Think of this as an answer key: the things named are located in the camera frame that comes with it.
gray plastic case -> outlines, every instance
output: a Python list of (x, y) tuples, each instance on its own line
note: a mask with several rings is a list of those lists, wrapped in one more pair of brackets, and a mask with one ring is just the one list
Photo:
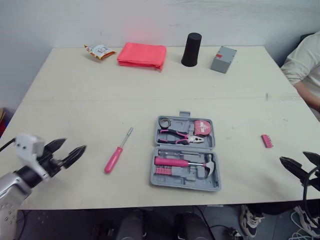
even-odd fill
[[(165, 139), (169, 141), (176, 141), (179, 139), (178, 137), (172, 135), (159, 133), (159, 130), (161, 130), (159, 121), (164, 118), (169, 119), (171, 121), (171, 125), (168, 129), (173, 129), (179, 132), (187, 132), (189, 135), (194, 134), (194, 122), (196, 120), (204, 120), (209, 122), (211, 124), (212, 130), (208, 136), (201, 136), (202, 138), (204, 138), (204, 142), (202, 143), (190, 142), (189, 145), (158, 143), (158, 139)], [(159, 116), (157, 118), (155, 127), (155, 142), (158, 146), (154, 149), (152, 155), (150, 177), (151, 184), (156, 186), (166, 186), (210, 192), (217, 192), (221, 189), (218, 157), (214, 152), (212, 152), (212, 149), (215, 147), (215, 135), (214, 125), (210, 119), (191, 118), (189, 112), (180, 112), (180, 117)], [(208, 170), (205, 170), (203, 166), (163, 167), (171, 168), (172, 175), (156, 174), (156, 167), (159, 167), (155, 165), (156, 157), (181, 159), (193, 163), (205, 163), (207, 162), (207, 154), (211, 154), (212, 161), (215, 162), (214, 172), (208, 178)]]

white wall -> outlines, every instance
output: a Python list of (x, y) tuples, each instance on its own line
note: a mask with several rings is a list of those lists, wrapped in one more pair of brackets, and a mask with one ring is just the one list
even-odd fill
[(320, 0), (0, 0), (0, 107), (13, 112), (51, 48), (127, 41), (265, 45), (281, 64), (320, 30)]

hammer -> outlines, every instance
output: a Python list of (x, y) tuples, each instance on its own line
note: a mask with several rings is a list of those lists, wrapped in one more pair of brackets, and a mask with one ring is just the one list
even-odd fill
[(209, 169), (209, 173), (206, 176), (206, 177), (209, 177), (215, 170), (215, 163), (212, 161), (211, 154), (207, 154), (207, 159), (209, 160), (209, 162), (196, 163), (196, 162), (188, 162), (186, 160), (181, 160), (181, 159), (163, 158), (163, 157), (157, 156), (155, 158), (154, 164), (162, 165), (162, 166), (172, 166), (172, 167), (203, 166)]

folded pink cloth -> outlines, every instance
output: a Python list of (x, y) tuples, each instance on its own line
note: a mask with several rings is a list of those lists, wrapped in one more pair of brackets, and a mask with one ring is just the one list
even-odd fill
[(167, 48), (127, 42), (117, 57), (120, 66), (154, 67), (160, 71), (164, 67)]

black cable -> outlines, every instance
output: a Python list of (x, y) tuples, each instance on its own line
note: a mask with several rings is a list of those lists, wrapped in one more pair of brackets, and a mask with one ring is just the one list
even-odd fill
[(211, 228), (210, 228), (210, 226), (209, 226), (209, 224), (208, 224), (208, 222), (207, 222), (207, 219), (205, 218), (204, 213), (201, 211), (200, 207), (198, 207), (198, 206), (195, 206), (195, 207), (196, 207), (196, 209), (198, 209), (198, 211), (201, 213), (201, 216), (202, 216), (202, 218), (203, 218), (203, 220), (204, 220), (204, 222), (205, 222), (206, 227), (208, 228), (208, 230), (209, 230), (209, 232), (210, 232), (210, 235), (211, 235), (212, 239), (215, 239), (215, 236), (214, 236), (214, 234), (213, 234), (212, 231), (211, 231)]
[(225, 225), (213, 225), (213, 226), (210, 226), (209, 228), (215, 228), (215, 227), (223, 227), (223, 228), (226, 228), (229, 230), (229, 227), (227, 227)]
[[(28, 216), (28, 214), (31, 212), (32, 210), (29, 210), (27, 213), (24, 213), (25, 216)], [(24, 220), (25, 219), (25, 216), (23, 215), (21, 218), (17, 219), (16, 222), (20, 222), (21, 220)]]
[(5, 145), (3, 145), (1, 148), (0, 148), (0, 152), (5, 149), (6, 147), (8, 147), (10, 144), (14, 143), (16, 141), (15, 138), (11, 139), (10, 141), (8, 141)]
[(21, 238), (21, 236), (22, 236), (22, 233), (23, 233), (24, 230), (25, 230), (26, 222), (27, 222), (27, 216), (26, 216), (26, 214), (25, 214), (25, 211), (21, 210), (21, 212), (22, 212), (22, 214), (23, 214), (23, 219), (24, 219), (24, 221), (23, 221), (23, 226), (22, 226), (21, 232), (20, 232), (20, 234), (19, 234), (19, 237), (18, 237), (16, 240), (20, 240), (20, 238)]
[(308, 205), (307, 205), (307, 190), (309, 186), (309, 178), (311, 177), (312, 174), (314, 174), (317, 170), (320, 169), (320, 166), (316, 166), (314, 169), (312, 169), (308, 175), (305, 177), (303, 181), (303, 203), (304, 203), (304, 210), (307, 216), (309, 217), (310, 221), (316, 225), (318, 228), (320, 228), (320, 224), (314, 220), (314, 218), (311, 216)]

